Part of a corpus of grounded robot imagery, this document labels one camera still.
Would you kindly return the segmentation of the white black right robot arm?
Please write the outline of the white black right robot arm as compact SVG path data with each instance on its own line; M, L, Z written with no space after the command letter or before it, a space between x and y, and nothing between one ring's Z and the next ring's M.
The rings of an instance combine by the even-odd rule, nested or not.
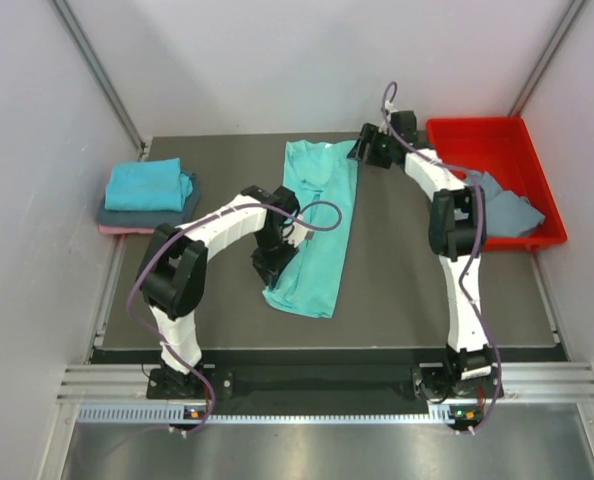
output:
M398 166L431 202L428 241L438 257L449 309L446 360L435 387L441 400L464 396L493 374L495 348L482 325L479 268L486 242L483 189L463 167L444 163L419 141L412 111L387 102L383 123L366 123L348 154L350 160L388 169Z

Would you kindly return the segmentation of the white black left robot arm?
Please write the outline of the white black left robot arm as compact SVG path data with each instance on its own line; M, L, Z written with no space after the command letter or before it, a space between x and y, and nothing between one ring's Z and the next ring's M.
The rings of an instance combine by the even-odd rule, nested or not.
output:
M180 231L185 234L168 246L140 287L163 337L160 366L149 374L147 398L190 399L209 392L203 383L204 374L196 366L202 353L195 325L195 310L204 294L208 262L252 234L257 242L252 265L267 287L275 287L303 241L276 209L297 214L300 205L295 193L283 186L272 193L251 186L216 211L215 220L202 218L202 225L196 229L189 230L186 224L162 224L156 228L140 272L145 271L167 241Z

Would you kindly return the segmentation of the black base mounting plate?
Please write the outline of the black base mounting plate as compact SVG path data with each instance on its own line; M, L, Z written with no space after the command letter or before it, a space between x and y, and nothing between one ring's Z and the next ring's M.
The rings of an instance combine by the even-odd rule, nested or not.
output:
M378 394L403 401L447 400L468 397L479 389L490 398L498 383L498 369L485 375L463 376L446 366L394 365L226 365L201 366L194 374L177 375L166 367L148 374L149 400L190 400L216 397L244 399L257 393Z

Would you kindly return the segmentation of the folded blue t-shirt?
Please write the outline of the folded blue t-shirt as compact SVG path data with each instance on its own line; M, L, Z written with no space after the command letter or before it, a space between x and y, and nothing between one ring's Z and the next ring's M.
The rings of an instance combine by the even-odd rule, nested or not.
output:
M104 207L112 211L181 212L193 191L193 180L182 171L179 158L120 163L111 171Z

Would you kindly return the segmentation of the red plastic bin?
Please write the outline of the red plastic bin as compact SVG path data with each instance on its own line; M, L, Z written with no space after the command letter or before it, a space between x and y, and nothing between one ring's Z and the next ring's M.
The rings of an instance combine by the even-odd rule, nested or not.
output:
M428 140L446 163L487 172L505 190L525 197L545 215L522 238L488 238L487 251L536 252L568 240L542 165L519 117L435 118L426 122Z

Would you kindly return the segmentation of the grey-blue t-shirt in bin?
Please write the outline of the grey-blue t-shirt in bin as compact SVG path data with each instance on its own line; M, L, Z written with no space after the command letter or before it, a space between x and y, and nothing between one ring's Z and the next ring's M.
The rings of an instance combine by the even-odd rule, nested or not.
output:
M483 191L489 238L528 237L544 223L545 215L526 197L503 189L488 172L471 170L468 183L472 180Z

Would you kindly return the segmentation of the folded pink t-shirt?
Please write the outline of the folded pink t-shirt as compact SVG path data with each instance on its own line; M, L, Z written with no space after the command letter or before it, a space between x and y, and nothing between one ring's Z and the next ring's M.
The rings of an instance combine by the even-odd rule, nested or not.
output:
M154 230L152 228L134 228L134 227L116 227L99 225L98 231L103 235L151 235Z

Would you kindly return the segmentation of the right aluminium corner post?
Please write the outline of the right aluminium corner post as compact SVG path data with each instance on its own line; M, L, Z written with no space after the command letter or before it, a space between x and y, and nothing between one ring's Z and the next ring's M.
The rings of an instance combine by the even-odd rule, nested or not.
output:
M565 41L581 19L590 4L589 0L573 0L566 3L563 14L557 21L552 33L541 49L536 62L523 82L508 113L508 117L521 117L529 101L545 78L553 61L562 49Z

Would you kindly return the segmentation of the aluminium corner post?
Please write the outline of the aluminium corner post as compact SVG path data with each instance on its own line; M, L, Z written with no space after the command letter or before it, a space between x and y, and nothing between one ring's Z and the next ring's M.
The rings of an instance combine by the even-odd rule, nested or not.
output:
M48 3L59 17L62 25L75 44L84 64L91 73L127 137L137 151L142 153L146 148L146 142L130 117L128 110L70 3L66 0L49 0Z
M508 113L508 117L521 117L529 101L545 78L553 61L562 49L565 41L581 19L590 4L589 0L573 0L566 3L563 14L557 21L552 33L541 49L536 62L523 82Z

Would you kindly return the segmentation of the left aluminium corner post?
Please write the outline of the left aluminium corner post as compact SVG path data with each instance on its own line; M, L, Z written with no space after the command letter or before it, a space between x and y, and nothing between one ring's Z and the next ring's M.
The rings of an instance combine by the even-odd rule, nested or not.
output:
M128 110L70 3L66 0L49 0L48 3L59 17L62 25L75 44L84 64L91 73L127 137L137 151L142 153L146 148L146 142L130 117Z

